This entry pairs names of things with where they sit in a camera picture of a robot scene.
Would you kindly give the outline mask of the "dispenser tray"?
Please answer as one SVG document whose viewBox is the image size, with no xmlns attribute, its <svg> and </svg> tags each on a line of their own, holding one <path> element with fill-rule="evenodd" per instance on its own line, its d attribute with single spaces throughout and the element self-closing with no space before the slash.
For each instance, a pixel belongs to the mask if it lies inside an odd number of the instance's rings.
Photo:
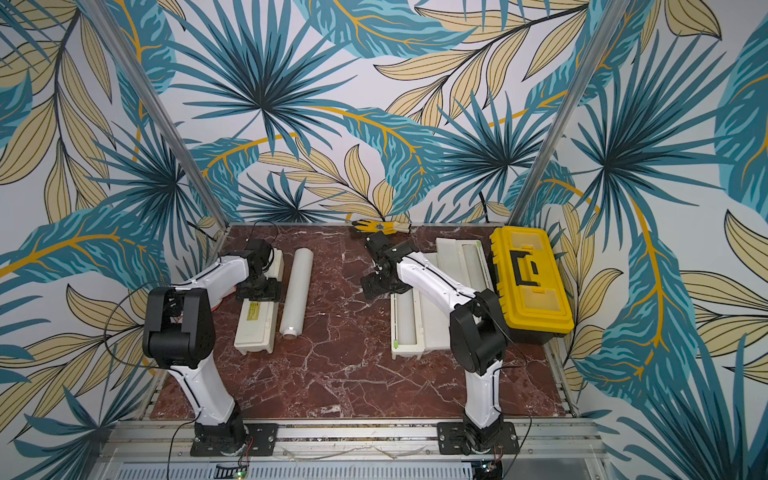
<svg viewBox="0 0 768 480">
<path fill-rule="evenodd" d="M 421 358 L 426 347 L 418 292 L 411 289 L 403 294 L 392 294 L 390 304 L 392 359 Z"/>
</svg>

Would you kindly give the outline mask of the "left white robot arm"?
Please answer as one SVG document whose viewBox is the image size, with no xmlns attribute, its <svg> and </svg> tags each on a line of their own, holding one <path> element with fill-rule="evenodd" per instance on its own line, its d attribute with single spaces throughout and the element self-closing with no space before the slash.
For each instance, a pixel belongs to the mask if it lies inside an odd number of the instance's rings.
<svg viewBox="0 0 768 480">
<path fill-rule="evenodd" d="M 144 355 L 177 381 L 198 425 L 225 425 L 237 406 L 215 366 L 213 311 L 231 294 L 275 307 L 282 296 L 282 271 L 282 252 L 263 239 L 251 239 L 245 249 L 224 254 L 197 275 L 150 291 Z"/>
</svg>

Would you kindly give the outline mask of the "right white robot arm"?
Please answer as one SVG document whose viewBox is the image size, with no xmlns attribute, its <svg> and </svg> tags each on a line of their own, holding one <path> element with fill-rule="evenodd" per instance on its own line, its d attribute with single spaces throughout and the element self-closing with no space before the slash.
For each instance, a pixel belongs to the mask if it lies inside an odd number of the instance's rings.
<svg viewBox="0 0 768 480">
<path fill-rule="evenodd" d="M 495 371 L 511 339 L 499 296 L 458 282 L 411 243 L 395 245 L 382 232 L 367 234 L 365 248 L 374 263 L 374 271 L 361 280 L 366 298 L 415 289 L 447 314 L 451 352 L 466 371 L 465 421 L 478 429 L 501 422 Z"/>
</svg>

